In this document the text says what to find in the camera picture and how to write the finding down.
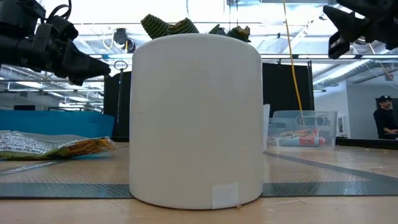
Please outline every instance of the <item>blue bin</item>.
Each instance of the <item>blue bin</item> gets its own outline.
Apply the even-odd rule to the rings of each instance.
[[[0,130],[98,138],[111,137],[113,125],[114,117],[95,112],[0,111]]]

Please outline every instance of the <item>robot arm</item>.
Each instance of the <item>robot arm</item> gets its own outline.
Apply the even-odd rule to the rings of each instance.
[[[56,16],[63,7],[68,11]],[[73,43],[78,31],[67,21],[71,9],[69,0],[69,5],[56,7],[45,18],[45,9],[35,0],[0,1],[0,65],[53,72],[75,85],[82,85],[87,78],[108,76],[111,69],[107,63],[80,52]],[[34,32],[38,19],[41,24]]]
[[[339,58],[349,51],[350,43],[363,38],[371,43],[375,40],[386,44],[387,50],[398,47],[395,35],[398,30],[398,0],[337,0],[352,13],[331,6],[324,6],[323,12],[334,23],[338,32],[329,39],[329,57]],[[355,12],[364,16],[355,17]]]

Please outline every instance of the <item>white cylinder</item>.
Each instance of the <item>white cylinder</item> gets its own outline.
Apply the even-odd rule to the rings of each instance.
[[[254,47],[220,35],[171,35],[134,52],[132,77],[133,196],[217,209],[262,194],[262,64]]]

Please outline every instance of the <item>black cap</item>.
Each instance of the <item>black cap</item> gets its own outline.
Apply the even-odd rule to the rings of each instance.
[[[380,96],[379,97],[379,103],[383,103],[383,102],[386,102],[386,101],[391,101],[392,100],[392,98],[391,98],[391,96]]]

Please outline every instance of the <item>person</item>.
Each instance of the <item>person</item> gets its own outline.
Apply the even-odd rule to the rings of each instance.
[[[388,135],[398,133],[398,125],[395,123],[392,109],[390,109],[392,98],[390,96],[380,96],[377,102],[380,107],[373,113],[373,116],[379,139],[395,139],[395,136]]]

